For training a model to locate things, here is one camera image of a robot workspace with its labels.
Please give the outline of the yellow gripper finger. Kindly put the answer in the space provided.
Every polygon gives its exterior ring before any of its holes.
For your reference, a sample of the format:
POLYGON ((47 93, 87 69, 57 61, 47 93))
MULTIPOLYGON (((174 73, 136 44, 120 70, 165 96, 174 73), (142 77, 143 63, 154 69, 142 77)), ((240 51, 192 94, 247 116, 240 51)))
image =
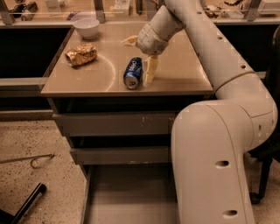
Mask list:
POLYGON ((149 56, 143 62, 143 85, 148 87, 154 79, 158 67, 158 57, 149 56))
POLYGON ((137 39, 138 39, 138 36, 137 35, 132 35, 126 39, 124 39, 122 41, 122 44, 124 46, 136 46, 137 45, 137 39))

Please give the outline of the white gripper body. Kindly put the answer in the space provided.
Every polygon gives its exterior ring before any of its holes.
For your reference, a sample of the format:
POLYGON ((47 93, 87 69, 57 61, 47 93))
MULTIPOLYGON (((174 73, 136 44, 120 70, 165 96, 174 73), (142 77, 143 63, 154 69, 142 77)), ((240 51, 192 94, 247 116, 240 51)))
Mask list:
POLYGON ((161 54, 168 46, 168 42, 160 38, 150 24, 146 24, 138 33, 136 46, 142 53, 153 56, 161 54))

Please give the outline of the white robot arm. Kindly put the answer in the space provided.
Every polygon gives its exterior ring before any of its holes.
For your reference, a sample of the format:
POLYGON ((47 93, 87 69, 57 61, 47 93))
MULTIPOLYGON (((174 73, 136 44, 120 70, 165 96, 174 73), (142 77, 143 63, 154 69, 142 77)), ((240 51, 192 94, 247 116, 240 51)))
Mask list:
POLYGON ((255 224, 243 163, 277 125, 277 105, 258 75, 203 11, 200 0, 164 0, 125 44, 147 54, 145 84, 158 55, 184 30, 215 100, 181 110, 171 131, 171 161, 180 224, 255 224))

